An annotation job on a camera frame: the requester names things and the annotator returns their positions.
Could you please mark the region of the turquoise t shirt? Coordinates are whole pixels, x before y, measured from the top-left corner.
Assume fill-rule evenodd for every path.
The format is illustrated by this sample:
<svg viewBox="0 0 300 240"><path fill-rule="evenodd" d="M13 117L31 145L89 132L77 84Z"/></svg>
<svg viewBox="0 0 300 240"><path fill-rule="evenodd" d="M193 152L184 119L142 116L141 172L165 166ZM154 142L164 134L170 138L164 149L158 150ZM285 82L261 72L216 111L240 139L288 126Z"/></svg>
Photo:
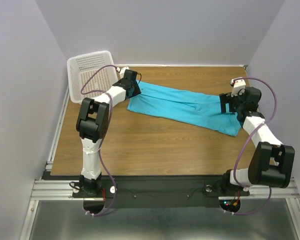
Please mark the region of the turquoise t shirt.
<svg viewBox="0 0 300 240"><path fill-rule="evenodd" d="M141 94L130 99L131 112L170 119L235 137L241 125L237 114L226 108L221 113L217 95L179 90L146 82L139 84Z"/></svg>

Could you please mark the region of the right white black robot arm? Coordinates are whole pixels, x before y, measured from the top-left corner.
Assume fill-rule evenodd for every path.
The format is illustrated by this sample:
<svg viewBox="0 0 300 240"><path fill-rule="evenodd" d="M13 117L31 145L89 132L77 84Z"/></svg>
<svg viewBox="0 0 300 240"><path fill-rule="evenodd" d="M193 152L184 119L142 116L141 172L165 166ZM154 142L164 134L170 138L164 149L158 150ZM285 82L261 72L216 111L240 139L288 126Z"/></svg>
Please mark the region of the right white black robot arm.
<svg viewBox="0 0 300 240"><path fill-rule="evenodd" d="M286 188L291 179L295 149L279 141L258 112L262 93L255 87L234 87L232 92L219 95L221 113L237 114L241 127L248 133L255 151L247 168L229 169L221 180L224 194L243 191L253 185Z"/></svg>

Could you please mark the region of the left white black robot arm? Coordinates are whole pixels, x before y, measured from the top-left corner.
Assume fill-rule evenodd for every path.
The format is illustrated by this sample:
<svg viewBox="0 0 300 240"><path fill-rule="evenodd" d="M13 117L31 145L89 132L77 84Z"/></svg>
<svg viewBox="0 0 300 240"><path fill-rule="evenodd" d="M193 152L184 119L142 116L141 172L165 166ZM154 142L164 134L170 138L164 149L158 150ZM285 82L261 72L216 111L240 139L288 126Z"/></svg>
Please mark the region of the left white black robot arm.
<svg viewBox="0 0 300 240"><path fill-rule="evenodd" d="M102 190L101 146L112 118L113 107L141 94L139 87L142 75L129 68L121 69L120 79L108 91L95 98L85 97L81 101L76 130L82 143L82 170L77 191L97 195Z"/></svg>

